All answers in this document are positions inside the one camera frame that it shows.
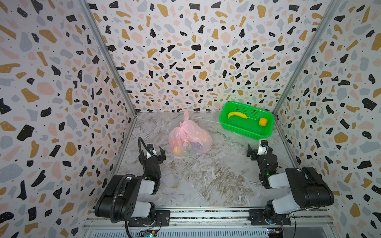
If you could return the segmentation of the pink plastic bag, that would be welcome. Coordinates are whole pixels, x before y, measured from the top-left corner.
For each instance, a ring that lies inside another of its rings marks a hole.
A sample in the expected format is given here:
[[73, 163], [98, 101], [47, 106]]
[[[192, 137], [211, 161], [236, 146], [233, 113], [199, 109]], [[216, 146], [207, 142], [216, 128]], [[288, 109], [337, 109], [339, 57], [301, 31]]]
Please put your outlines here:
[[210, 150], [213, 143], [209, 132], [192, 121], [188, 111], [184, 113], [183, 122], [170, 132], [168, 141], [171, 150], [174, 146], [185, 147], [185, 156], [204, 154]]

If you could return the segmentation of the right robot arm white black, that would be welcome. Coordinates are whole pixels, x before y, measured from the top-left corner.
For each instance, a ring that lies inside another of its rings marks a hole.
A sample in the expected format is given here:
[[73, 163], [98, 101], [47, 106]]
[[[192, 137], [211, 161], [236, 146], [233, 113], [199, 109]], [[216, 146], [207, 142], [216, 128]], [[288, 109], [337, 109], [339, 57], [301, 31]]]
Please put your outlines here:
[[266, 189], [289, 188], [282, 198], [269, 200], [262, 218], [270, 225], [283, 222], [293, 212], [331, 206], [334, 195], [328, 185], [312, 167], [286, 168], [278, 173], [278, 158], [267, 140], [261, 140], [258, 149], [247, 147], [247, 156], [259, 167], [259, 180]]

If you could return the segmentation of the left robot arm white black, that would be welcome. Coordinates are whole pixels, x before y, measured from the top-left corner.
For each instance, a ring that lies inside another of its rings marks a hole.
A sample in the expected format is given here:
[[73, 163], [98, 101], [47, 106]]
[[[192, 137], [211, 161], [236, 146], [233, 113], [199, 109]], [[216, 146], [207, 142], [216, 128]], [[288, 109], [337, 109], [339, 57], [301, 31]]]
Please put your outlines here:
[[160, 187], [160, 164], [166, 160], [165, 150], [159, 154], [149, 144], [147, 154], [139, 155], [143, 175], [114, 175], [97, 201], [95, 216], [109, 219], [112, 223], [135, 221], [150, 226], [156, 222], [156, 208], [152, 202], [139, 201], [139, 195], [154, 195]]

